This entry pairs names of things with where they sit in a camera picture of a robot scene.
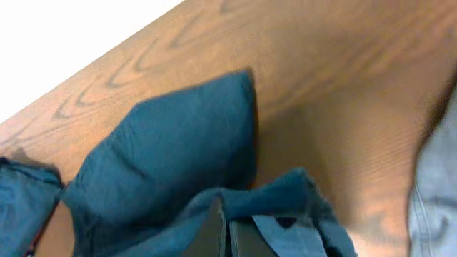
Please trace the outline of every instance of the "wooden surface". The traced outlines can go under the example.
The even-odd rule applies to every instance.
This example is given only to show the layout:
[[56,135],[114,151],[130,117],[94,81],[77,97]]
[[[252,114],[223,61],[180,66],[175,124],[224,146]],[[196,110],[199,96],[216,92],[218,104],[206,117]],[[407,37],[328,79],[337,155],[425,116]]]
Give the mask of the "wooden surface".
[[[257,184],[305,166],[360,256],[406,256],[415,157],[456,67],[456,8],[187,0],[0,125],[0,155],[23,150],[70,181],[136,102],[251,67]],[[71,254],[70,220],[60,205],[39,256]]]

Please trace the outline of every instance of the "blue cloth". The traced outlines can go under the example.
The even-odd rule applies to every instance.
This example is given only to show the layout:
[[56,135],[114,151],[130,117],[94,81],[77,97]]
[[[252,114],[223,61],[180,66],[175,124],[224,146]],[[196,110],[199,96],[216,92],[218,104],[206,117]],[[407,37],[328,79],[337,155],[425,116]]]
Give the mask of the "blue cloth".
[[273,216],[255,215],[253,219],[278,256],[327,257],[321,235],[308,216],[301,217],[290,228],[283,228]]
[[53,171],[0,158],[0,256],[22,257],[61,193]]
[[457,89],[418,155],[409,203],[411,256],[457,256]]
[[[133,107],[86,157],[61,195],[74,219],[74,255],[180,256],[202,227],[211,203],[221,198],[227,223],[282,213],[308,216],[312,221],[313,237],[297,233],[295,238],[287,231],[271,233],[273,227],[280,229],[277,224],[256,218],[267,241],[294,238],[302,242],[300,247],[306,250],[302,253],[354,256],[351,239],[303,169],[247,190],[256,175],[254,96],[248,74],[241,72]],[[43,185],[35,188],[26,181],[31,174],[12,172],[14,164],[7,167],[2,173],[11,176],[11,182],[2,180],[0,185],[18,188],[24,199],[12,201],[5,190],[2,201],[10,201],[19,210],[36,200],[24,213],[48,213],[59,194],[59,183],[52,177],[41,178]],[[33,176],[47,174],[36,172]],[[27,235],[44,222],[35,221]],[[8,232],[19,235],[12,227]],[[271,247],[281,252],[276,243]]]

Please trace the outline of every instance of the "teal fabric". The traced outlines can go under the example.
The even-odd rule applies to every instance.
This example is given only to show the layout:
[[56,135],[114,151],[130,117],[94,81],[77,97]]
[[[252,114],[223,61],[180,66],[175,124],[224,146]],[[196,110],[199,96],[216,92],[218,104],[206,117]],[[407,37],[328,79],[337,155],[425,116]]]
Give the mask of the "teal fabric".
[[[348,234],[330,206],[317,197],[303,169],[248,190],[256,175],[254,99],[249,75],[239,72],[133,107],[86,157],[61,195],[74,219],[74,255],[180,256],[215,198],[224,203],[227,223],[256,215],[306,214],[313,220],[313,234],[321,240],[316,245],[317,241],[297,234],[303,248],[313,253],[312,249],[323,246],[329,256],[355,255]],[[39,191],[32,199],[35,208],[26,208],[25,215],[36,210],[48,213],[54,206],[60,188],[52,178],[41,179],[43,188],[30,189],[30,174],[14,173],[11,168],[1,171],[12,177],[7,187]],[[32,200],[19,198],[12,204],[22,208]],[[0,225],[8,225],[5,219],[0,221]],[[34,234],[43,222],[34,223],[26,234]],[[266,225],[263,236],[273,236],[276,242],[288,240],[290,233],[270,234],[269,226],[278,228],[277,224]],[[8,233],[14,235],[8,237],[13,241],[22,235],[12,228]]]
[[0,158],[0,256],[22,257],[59,201],[59,177]]
[[283,228],[273,216],[253,216],[266,242],[280,257],[327,257],[321,235],[307,215],[290,228]]

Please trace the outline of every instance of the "white background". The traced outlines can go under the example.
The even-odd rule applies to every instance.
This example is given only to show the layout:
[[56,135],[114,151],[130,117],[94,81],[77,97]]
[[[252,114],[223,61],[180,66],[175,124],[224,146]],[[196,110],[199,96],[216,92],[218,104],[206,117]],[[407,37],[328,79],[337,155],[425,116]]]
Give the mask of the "white background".
[[0,123],[183,0],[1,0]]

